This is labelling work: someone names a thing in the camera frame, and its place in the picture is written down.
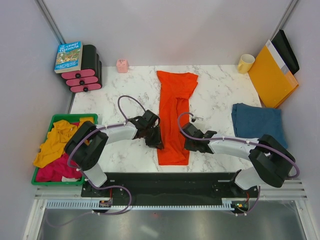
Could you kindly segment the orange t-shirt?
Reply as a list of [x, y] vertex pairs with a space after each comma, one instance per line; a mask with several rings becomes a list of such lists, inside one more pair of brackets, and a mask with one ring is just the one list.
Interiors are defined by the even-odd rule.
[[185, 137], [180, 133], [178, 124], [189, 122], [189, 116], [182, 113], [190, 110], [189, 99], [198, 85], [198, 75], [190, 72], [156, 72], [160, 88], [159, 117], [160, 132], [164, 149], [157, 150], [160, 166], [186, 166], [190, 152], [184, 148]]

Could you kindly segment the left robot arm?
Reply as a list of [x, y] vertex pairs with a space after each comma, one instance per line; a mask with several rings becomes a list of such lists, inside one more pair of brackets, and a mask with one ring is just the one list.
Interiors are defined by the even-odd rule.
[[142, 116], [106, 126], [85, 121], [64, 147], [68, 155], [67, 164], [88, 179], [95, 194], [104, 197], [109, 193], [110, 185], [98, 161], [105, 146], [124, 140], [144, 139], [148, 147], [162, 150], [160, 121], [160, 117], [150, 110]]

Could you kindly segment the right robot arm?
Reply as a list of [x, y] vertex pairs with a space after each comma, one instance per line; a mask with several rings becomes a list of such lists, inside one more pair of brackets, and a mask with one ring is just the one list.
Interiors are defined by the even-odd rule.
[[191, 122], [179, 129], [185, 137], [186, 150], [229, 155], [251, 162], [251, 168], [238, 170], [230, 181], [229, 191], [235, 197], [261, 184], [281, 188], [292, 168], [296, 172], [293, 178], [299, 174], [295, 158], [271, 135], [245, 139], [222, 136], [211, 130], [203, 133]]

